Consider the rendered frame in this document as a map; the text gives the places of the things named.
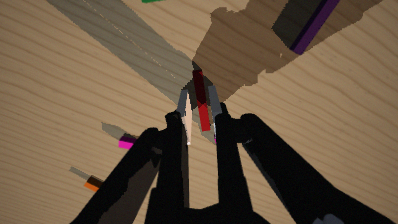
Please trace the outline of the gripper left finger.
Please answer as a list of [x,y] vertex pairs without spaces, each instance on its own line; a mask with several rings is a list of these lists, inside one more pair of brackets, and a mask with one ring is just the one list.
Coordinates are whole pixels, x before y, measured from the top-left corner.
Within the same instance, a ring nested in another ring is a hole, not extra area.
[[188,89],[181,90],[177,109],[165,119],[166,129],[152,127],[142,132],[69,224],[133,224],[157,173],[144,224],[179,224],[180,207],[190,208],[192,107]]

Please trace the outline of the purple rod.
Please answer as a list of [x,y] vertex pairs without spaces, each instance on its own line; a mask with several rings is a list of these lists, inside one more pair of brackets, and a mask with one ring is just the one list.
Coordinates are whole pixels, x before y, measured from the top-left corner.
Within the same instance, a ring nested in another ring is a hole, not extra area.
[[339,1],[322,0],[289,49],[302,55]]

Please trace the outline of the red rod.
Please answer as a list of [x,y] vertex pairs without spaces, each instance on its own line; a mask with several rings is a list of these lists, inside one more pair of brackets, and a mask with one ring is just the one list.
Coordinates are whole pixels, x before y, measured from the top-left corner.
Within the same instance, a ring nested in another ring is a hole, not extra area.
[[209,115],[208,115],[208,108],[207,108],[207,101],[206,101],[202,69],[194,70],[192,72],[192,74],[193,74],[193,80],[194,80],[201,128],[202,128],[202,131],[209,131],[210,123],[209,123]]

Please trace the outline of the orange rod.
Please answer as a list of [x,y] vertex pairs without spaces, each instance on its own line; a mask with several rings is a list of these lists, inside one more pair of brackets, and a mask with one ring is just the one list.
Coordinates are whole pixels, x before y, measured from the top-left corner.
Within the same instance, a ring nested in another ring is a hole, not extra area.
[[85,187],[96,192],[99,189],[99,187],[101,186],[101,184],[102,184],[102,182],[100,182],[92,177],[89,177],[89,179],[85,183]]

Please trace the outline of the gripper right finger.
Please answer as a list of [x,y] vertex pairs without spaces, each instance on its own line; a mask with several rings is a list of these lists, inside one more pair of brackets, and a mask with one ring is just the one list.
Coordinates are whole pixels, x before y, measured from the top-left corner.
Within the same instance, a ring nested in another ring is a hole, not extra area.
[[219,102],[215,85],[208,86],[208,91],[217,148],[220,224],[256,224],[237,143],[242,143],[296,224],[396,224],[335,188],[257,115],[232,118],[226,104]]

